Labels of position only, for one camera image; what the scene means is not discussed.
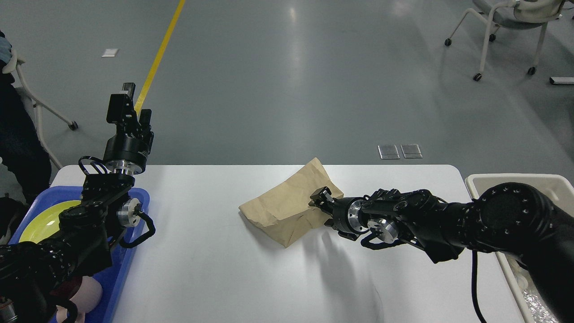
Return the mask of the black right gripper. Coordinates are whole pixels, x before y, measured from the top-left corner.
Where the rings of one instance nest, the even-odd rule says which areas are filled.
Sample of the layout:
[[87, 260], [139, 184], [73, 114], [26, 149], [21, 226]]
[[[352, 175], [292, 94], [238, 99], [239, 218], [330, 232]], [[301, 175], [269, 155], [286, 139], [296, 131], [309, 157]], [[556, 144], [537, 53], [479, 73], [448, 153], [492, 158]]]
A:
[[326, 220], [324, 226], [337, 232], [338, 236], [350, 241], [357, 239], [369, 231], [367, 225], [361, 223], [359, 213], [367, 200], [363, 197], [344, 197], [336, 199], [328, 187], [318, 188], [310, 197], [308, 205], [318, 207], [332, 219]]

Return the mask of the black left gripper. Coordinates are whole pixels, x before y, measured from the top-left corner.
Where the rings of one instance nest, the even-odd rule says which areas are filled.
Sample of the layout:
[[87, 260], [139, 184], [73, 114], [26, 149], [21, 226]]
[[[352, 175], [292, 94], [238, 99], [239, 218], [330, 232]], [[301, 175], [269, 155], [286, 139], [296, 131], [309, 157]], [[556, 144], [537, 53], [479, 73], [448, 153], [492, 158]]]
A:
[[[145, 172], [154, 139], [151, 109], [141, 110], [138, 123], [135, 87], [135, 83], [124, 83], [119, 93], [111, 94], [106, 116], [106, 121], [116, 126], [117, 135], [107, 141], [103, 163], [109, 171], [127, 175]], [[141, 139], [136, 137], [140, 130]]]

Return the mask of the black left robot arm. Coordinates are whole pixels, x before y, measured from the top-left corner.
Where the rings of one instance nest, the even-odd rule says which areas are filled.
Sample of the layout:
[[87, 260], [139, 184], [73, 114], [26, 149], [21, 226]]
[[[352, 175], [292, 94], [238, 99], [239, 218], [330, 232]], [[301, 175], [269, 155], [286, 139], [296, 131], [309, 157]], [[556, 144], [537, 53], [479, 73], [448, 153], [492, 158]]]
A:
[[56, 307], [73, 323], [78, 307], [55, 291], [74, 277], [93, 276], [112, 266], [116, 246], [131, 249], [156, 233], [142, 202], [129, 196], [135, 176], [146, 169], [154, 134], [150, 109], [136, 112], [134, 83], [109, 99], [106, 121], [116, 133], [103, 159], [82, 156], [85, 174], [80, 204], [59, 214], [59, 230], [42, 241], [1, 247], [1, 321], [47, 323]]

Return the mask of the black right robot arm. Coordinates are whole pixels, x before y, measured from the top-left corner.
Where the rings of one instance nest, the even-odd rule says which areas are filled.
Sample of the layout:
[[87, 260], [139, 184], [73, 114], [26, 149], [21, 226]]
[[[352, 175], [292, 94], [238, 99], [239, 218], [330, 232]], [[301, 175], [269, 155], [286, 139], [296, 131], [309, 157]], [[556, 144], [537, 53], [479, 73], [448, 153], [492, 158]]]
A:
[[535, 287], [562, 323], [573, 321], [573, 217], [531, 185], [506, 182], [467, 204], [445, 202], [427, 189], [379, 189], [371, 196], [335, 198], [318, 188], [310, 206], [328, 214], [325, 225], [371, 250], [409, 244], [434, 263], [472, 251], [471, 295], [477, 295], [478, 252], [502, 252], [529, 272]]

